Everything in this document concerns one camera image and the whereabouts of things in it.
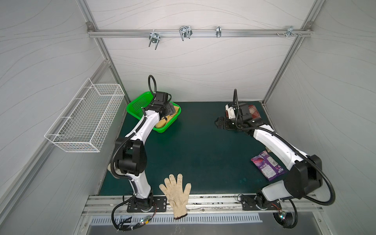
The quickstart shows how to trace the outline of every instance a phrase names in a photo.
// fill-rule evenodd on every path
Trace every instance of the green plastic basket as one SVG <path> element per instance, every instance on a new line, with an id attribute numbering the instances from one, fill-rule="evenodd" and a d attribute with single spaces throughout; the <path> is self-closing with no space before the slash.
<path id="1" fill-rule="evenodd" d="M 134 101 L 130 102 L 128 105 L 127 105 L 127 112 L 132 115 L 133 117 L 137 118 L 138 120 L 141 120 L 142 116 L 144 115 L 142 113 L 142 109 L 141 108 L 144 108 L 146 107 L 148 104 L 150 104 L 151 100 L 153 99 L 153 95 L 151 94 L 151 92 L 145 92 L 143 93 L 142 95 L 140 95 L 139 97 L 137 97 Z M 177 114 L 171 119 L 171 121 L 169 121 L 164 127 L 162 128 L 153 128 L 153 130 L 159 132 L 159 133 L 163 133 L 167 130 L 167 128 L 174 123 L 174 121 L 176 121 L 177 117 L 180 115 L 180 113 L 182 112 L 182 109 L 180 108 L 179 105 L 175 104 L 174 102 L 172 102 L 174 104 L 174 106 L 178 106 L 179 107 L 179 110 L 177 111 Z"/>

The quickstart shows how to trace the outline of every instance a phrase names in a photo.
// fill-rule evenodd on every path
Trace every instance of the yellow item in basket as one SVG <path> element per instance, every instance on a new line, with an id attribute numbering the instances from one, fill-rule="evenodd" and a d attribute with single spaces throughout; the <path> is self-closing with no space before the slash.
<path id="1" fill-rule="evenodd" d="M 174 108 L 175 108 L 175 113 L 171 114 L 171 115 L 167 115 L 166 118 L 162 118 L 161 121 L 159 121 L 156 125 L 155 125 L 155 128 L 162 128 L 164 127 L 169 121 L 171 121 L 171 119 L 177 114 L 177 111 L 179 110 L 179 106 L 175 106 L 174 105 Z"/>

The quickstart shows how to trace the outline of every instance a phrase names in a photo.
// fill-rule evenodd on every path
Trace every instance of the white wire basket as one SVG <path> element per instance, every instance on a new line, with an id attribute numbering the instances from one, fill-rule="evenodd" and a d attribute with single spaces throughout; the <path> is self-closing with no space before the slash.
<path id="1" fill-rule="evenodd" d="M 87 79 L 44 137 L 66 152 L 99 152 L 123 98 L 119 84 Z"/>

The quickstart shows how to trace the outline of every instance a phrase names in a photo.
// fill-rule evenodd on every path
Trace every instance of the purple package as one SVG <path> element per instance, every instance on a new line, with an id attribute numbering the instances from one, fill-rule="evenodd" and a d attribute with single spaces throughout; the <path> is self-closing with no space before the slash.
<path id="1" fill-rule="evenodd" d="M 252 158 L 251 161 L 269 181 L 285 173 L 283 168 L 266 151 Z"/>

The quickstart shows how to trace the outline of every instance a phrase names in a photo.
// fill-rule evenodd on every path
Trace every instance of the green table surface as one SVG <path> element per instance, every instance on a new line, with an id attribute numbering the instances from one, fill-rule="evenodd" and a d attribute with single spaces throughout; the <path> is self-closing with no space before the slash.
<path id="1" fill-rule="evenodd" d="M 260 102 L 255 105 L 261 118 L 267 120 Z M 269 182 L 251 158 L 265 146 L 244 132 L 219 130 L 217 117 L 225 116 L 227 102 L 178 102 L 182 112 L 164 132 L 152 131 L 146 140 L 146 176 L 155 195 L 163 194 L 159 184 L 169 174 L 181 173 L 183 184 L 191 183 L 191 194 L 255 193 Z M 120 136 L 128 134 L 138 120 L 127 114 Z M 286 169 L 273 154 L 270 155 Z M 127 179 L 115 179 L 107 171 L 99 195 L 131 195 Z"/>

